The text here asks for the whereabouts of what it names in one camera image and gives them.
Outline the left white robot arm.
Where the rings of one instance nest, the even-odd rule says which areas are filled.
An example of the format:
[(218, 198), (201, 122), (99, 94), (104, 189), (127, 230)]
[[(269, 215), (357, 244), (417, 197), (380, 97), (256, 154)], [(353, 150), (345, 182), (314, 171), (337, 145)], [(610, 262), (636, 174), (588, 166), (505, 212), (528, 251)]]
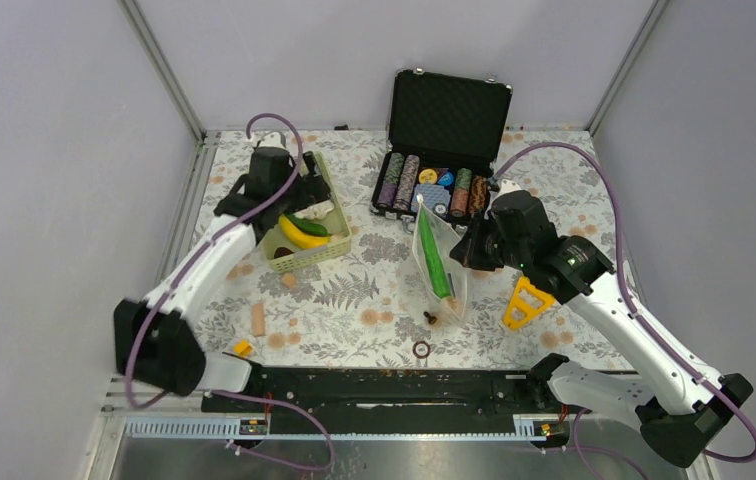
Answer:
[(187, 256), (143, 299), (124, 299), (113, 313), (115, 362), (133, 380), (185, 397), (226, 391), (242, 411), (263, 401), (264, 385), (249, 361), (205, 352), (196, 325), (226, 274), (262, 242), (281, 216), (332, 198), (316, 155), (289, 152), (273, 132), (252, 148), (249, 167), (215, 206), (213, 218)]

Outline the long green pepper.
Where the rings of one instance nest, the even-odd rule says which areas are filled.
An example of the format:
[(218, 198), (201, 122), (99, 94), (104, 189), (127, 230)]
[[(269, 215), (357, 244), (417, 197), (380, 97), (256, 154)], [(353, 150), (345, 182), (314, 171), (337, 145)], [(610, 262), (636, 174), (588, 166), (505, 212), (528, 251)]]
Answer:
[(450, 286), (448, 274), (445, 270), (443, 260), (437, 246), (436, 239), (431, 228), (428, 218), (428, 212), (424, 209), (419, 210), (417, 217), (418, 239), (421, 246), (421, 252), (425, 260), (425, 270), (433, 293), (439, 299), (450, 297), (452, 289)]

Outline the clear zip top bag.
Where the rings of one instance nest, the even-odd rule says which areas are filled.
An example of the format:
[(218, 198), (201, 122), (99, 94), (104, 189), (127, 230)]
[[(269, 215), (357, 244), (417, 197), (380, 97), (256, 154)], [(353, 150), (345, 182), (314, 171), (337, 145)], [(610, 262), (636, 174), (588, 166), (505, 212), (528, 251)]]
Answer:
[(456, 228), (414, 196), (418, 207), (413, 227), (412, 255), (424, 284), (425, 311), (436, 323), (459, 327), (466, 317), (468, 270), (450, 253), (461, 240)]

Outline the garlic bulb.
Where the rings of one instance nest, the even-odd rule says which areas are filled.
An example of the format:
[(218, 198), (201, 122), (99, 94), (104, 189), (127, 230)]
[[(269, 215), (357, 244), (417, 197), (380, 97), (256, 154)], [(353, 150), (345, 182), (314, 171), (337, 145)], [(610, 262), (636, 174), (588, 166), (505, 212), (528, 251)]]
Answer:
[(441, 300), (441, 306), (455, 315), (461, 315), (464, 309), (463, 303), (455, 297), (445, 297)]

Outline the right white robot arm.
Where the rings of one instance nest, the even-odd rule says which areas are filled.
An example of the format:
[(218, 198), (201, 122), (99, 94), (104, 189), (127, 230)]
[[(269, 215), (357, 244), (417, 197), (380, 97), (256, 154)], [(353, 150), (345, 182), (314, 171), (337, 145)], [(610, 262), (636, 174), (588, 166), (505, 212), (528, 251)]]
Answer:
[(528, 372), (537, 410), (581, 407), (637, 431), (663, 460), (690, 467), (752, 395), (739, 373), (723, 374), (677, 340), (630, 292), (587, 238), (556, 231), (540, 199), (503, 180), (450, 256), (482, 271), (510, 267), (598, 330), (639, 374), (637, 382), (549, 354)]

